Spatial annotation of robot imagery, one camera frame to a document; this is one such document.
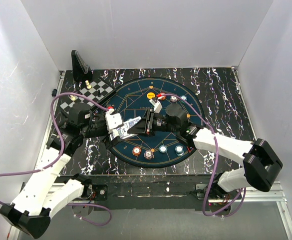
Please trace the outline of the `red chip stack bottom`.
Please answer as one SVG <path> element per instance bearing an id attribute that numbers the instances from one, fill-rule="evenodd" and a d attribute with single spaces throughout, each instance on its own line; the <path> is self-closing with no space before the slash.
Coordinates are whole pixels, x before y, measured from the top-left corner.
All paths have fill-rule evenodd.
<path id="1" fill-rule="evenodd" d="M 133 148 L 133 150 L 132 150 L 132 154 L 133 154 L 134 156 L 139 156 L 139 155 L 141 154 L 141 148 L 138 147 L 138 146 L 135 146 L 135 147 Z"/>

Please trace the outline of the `blue backed playing cards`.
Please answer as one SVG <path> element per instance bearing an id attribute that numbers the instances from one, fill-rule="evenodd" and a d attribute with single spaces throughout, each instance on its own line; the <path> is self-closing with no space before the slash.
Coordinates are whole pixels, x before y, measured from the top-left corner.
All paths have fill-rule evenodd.
<path id="1" fill-rule="evenodd" d="M 132 128 L 133 126 L 135 126 L 138 122 L 140 122 L 140 120 L 142 119 L 141 116 L 135 117 L 135 118 L 130 118 L 127 121 L 124 122 L 124 126 L 127 129 Z"/>

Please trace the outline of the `green chip stack top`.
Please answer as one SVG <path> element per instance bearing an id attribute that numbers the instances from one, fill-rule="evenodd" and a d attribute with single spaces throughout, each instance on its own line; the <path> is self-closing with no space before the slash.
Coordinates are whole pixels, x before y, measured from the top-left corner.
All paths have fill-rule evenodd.
<path id="1" fill-rule="evenodd" d="M 183 101 L 187 101 L 187 97 L 186 97 L 185 95 L 182 95 L 182 96 L 181 96 L 181 99 L 182 99 Z"/>

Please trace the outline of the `green chip stack bottom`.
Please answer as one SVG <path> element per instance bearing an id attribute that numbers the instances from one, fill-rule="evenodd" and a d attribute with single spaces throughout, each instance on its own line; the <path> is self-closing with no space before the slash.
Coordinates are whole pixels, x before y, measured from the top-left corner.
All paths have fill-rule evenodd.
<path id="1" fill-rule="evenodd" d="M 166 153 L 167 152 L 167 147 L 165 145 L 159 146 L 159 152 Z"/>

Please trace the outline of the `playing card deck box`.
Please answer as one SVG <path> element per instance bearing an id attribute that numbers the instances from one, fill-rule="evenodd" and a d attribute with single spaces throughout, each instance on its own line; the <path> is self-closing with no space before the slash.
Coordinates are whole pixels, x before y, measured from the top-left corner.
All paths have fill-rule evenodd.
<path id="1" fill-rule="evenodd" d="M 122 140 L 124 140 L 136 136 L 136 134 L 128 133 L 128 130 L 129 127 L 127 125 L 113 129 L 110 133 L 110 140 L 112 141 L 116 137 L 120 137 Z"/>

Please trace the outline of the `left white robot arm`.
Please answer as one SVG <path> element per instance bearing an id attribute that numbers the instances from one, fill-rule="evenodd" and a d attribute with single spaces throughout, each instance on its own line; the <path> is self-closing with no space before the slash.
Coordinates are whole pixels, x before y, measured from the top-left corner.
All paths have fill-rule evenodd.
<path id="1" fill-rule="evenodd" d="M 121 115 L 113 107 L 104 111 L 94 115 L 90 105 L 76 103 L 70 108 L 66 121 L 57 124 L 38 169 L 18 196 L 0 208 L 0 214 L 12 226 L 38 239 L 46 232 L 52 218 L 71 201 L 93 198 L 92 180 L 79 173 L 54 193 L 48 192 L 84 139 L 105 137 L 108 140 L 113 130 L 123 125 Z"/>

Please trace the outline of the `green chip stack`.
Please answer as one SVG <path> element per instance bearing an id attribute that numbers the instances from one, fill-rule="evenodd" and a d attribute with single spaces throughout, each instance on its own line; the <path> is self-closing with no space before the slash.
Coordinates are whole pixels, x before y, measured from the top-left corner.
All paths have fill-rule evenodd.
<path id="1" fill-rule="evenodd" d="M 167 152 L 167 147 L 165 145 L 159 146 L 159 152 L 166 153 Z"/>
<path id="2" fill-rule="evenodd" d="M 184 148 L 182 145 L 177 145 L 175 147 L 175 152 L 178 156 L 182 156 L 184 154 Z"/>
<path id="3" fill-rule="evenodd" d="M 182 96 L 181 96 L 181 99 L 182 99 L 183 101 L 187 101 L 187 97 L 186 97 L 185 95 L 182 95 Z"/>

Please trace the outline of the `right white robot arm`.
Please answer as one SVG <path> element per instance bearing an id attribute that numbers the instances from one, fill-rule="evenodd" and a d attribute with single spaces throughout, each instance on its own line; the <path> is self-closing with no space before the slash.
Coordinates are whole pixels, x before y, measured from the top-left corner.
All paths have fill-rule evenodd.
<path id="1" fill-rule="evenodd" d="M 128 133 L 152 136 L 156 131 L 175 133 L 181 144 L 215 152 L 241 166 L 214 177 L 211 186 L 205 189 L 211 198 L 223 199 L 234 190 L 248 187 L 269 192 L 283 168 L 283 163 L 266 140 L 259 138 L 251 142 L 212 133 L 208 128 L 191 122 L 176 104 L 169 105 L 165 115 L 147 110 Z"/>

